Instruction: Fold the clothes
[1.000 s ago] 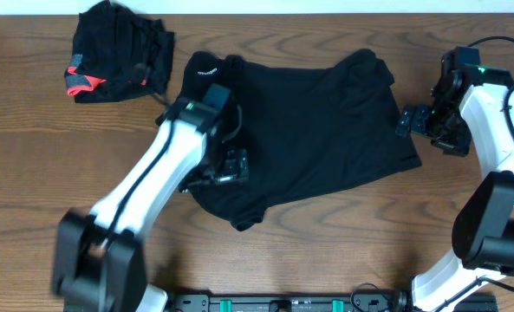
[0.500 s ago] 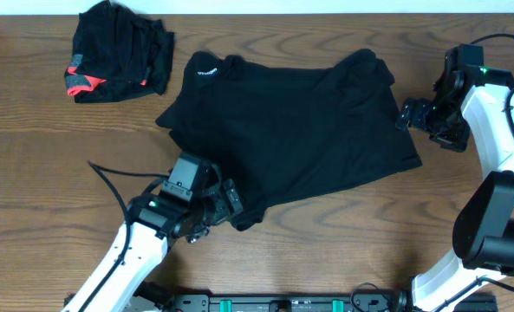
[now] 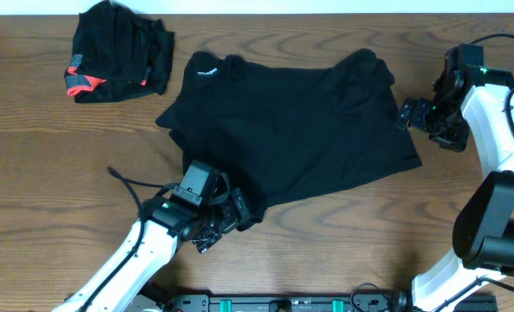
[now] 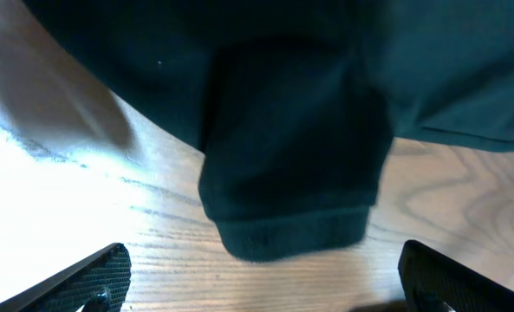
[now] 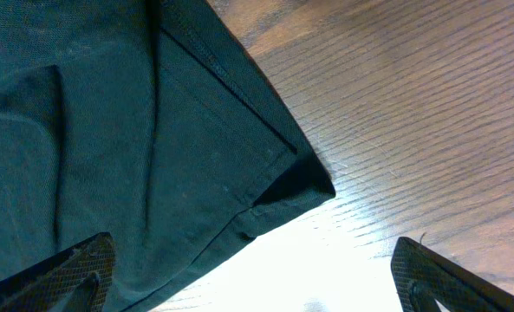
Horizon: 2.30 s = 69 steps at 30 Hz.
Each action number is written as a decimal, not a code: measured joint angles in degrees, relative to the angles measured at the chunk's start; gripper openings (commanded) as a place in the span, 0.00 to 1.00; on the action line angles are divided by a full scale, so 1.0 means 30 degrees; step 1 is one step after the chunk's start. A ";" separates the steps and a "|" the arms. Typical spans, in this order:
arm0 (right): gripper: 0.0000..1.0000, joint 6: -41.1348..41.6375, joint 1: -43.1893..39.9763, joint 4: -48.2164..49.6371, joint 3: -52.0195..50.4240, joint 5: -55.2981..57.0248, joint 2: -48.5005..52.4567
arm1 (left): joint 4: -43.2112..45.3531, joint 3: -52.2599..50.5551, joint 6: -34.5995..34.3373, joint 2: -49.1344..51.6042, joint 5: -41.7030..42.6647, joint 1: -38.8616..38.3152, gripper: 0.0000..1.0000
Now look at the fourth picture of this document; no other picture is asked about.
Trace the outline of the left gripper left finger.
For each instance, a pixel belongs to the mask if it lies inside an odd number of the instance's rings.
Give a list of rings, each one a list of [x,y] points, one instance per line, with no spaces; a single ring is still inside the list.
[[[0,302],[0,312],[120,312],[131,283],[131,267],[125,245],[110,244]]]

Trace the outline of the black shirt with white logo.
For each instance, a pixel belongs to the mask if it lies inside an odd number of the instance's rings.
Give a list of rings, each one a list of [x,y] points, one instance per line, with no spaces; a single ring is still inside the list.
[[[205,156],[234,257],[359,242],[400,137],[514,152],[514,0],[37,0],[121,99]]]

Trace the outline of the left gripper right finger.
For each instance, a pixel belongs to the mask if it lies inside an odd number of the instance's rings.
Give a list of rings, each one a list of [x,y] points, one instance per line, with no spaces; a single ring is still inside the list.
[[[411,312],[514,312],[514,291],[416,241],[398,264]]]

